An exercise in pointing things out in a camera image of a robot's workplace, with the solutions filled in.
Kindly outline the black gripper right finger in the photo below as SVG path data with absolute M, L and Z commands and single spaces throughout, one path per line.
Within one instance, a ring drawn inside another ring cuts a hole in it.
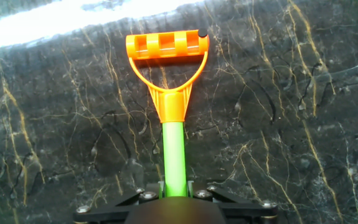
M 225 223 L 278 224 L 278 206 L 270 201 L 252 202 L 215 185 L 187 182 L 188 196 L 216 205 Z

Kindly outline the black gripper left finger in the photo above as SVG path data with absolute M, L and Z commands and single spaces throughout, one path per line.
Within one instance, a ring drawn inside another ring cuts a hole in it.
M 74 223 L 124 223 L 129 213 L 139 205 L 161 199 L 165 196 L 165 183 L 147 184 L 121 195 L 112 202 L 91 208 L 88 205 L 78 207 L 73 212 Z

